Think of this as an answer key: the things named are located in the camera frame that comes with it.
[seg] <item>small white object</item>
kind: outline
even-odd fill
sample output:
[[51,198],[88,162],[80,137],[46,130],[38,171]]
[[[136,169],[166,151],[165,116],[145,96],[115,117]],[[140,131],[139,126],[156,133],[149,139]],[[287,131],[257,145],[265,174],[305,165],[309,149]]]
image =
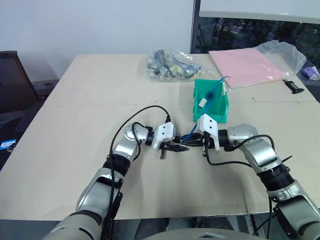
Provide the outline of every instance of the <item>small white object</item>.
[[197,120],[197,126],[201,132],[207,132],[210,134],[210,138],[213,139],[215,150],[220,150],[219,138],[218,138],[218,123],[208,114],[203,114]]
[[207,102],[208,102],[208,100],[203,97],[201,99],[201,101],[199,102],[199,107],[203,108],[207,104]]
[[225,82],[222,82],[222,96],[226,95],[227,89],[226,89],[226,84]]
[[176,127],[172,122],[167,122],[158,126],[154,131],[153,141],[151,143],[152,149],[158,149],[161,142],[168,142],[176,137]]

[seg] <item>pink paper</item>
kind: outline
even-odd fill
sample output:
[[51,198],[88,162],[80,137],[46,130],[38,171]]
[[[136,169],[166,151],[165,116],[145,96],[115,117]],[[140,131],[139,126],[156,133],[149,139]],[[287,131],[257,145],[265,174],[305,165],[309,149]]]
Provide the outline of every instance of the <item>pink paper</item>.
[[286,79],[285,74],[256,48],[210,51],[230,88]]

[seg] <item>window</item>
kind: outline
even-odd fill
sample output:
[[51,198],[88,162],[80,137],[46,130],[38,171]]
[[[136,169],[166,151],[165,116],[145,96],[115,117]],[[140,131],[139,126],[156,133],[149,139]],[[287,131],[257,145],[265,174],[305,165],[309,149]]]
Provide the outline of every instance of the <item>window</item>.
[[252,48],[271,40],[287,42],[320,69],[320,24],[195,16],[192,36],[192,54]]

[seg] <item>blue cable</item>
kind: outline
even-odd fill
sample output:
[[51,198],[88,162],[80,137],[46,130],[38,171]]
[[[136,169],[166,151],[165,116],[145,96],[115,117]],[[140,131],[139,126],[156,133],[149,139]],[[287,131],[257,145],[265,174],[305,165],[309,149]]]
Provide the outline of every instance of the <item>blue cable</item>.
[[[225,78],[228,78],[228,77],[229,77],[229,76],[224,76],[223,78],[221,78],[218,82],[216,82],[215,85],[213,85],[213,87],[210,89],[210,91],[208,91],[208,94],[209,94],[210,92],[212,92],[212,97],[209,99],[209,102],[208,102],[207,105],[205,106],[205,109],[204,109],[204,111],[203,111],[203,113],[202,113],[201,115],[206,114],[207,111],[208,111],[208,109],[210,108],[210,106],[211,106],[211,104],[212,104],[212,102],[213,102],[213,100],[214,100],[214,98],[215,98],[215,92],[214,92],[214,90],[216,89],[216,87],[218,86],[218,84],[221,83]],[[196,127],[197,127],[197,123],[194,125],[194,127],[192,128],[192,130],[191,130],[191,132],[188,134],[188,136],[186,136],[186,137],[183,139],[183,141],[187,141],[187,140],[191,137],[191,135],[194,133]]]

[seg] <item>purple object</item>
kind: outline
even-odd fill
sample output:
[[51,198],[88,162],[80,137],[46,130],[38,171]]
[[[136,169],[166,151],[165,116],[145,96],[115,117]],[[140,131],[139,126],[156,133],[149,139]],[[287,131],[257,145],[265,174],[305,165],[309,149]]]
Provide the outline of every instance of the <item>purple object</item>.
[[310,66],[301,71],[309,80],[320,80],[320,74],[315,66]]

